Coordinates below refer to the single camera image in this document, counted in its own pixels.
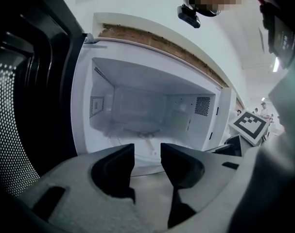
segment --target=ceiling light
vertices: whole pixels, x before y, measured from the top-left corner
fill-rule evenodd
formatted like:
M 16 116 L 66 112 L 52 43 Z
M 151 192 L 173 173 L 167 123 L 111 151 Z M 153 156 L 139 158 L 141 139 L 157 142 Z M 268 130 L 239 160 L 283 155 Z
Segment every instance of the ceiling light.
M 276 58 L 276 62 L 275 62 L 275 66 L 274 66 L 273 72 L 277 72 L 278 71 L 278 68 L 279 68 L 279 59 Z

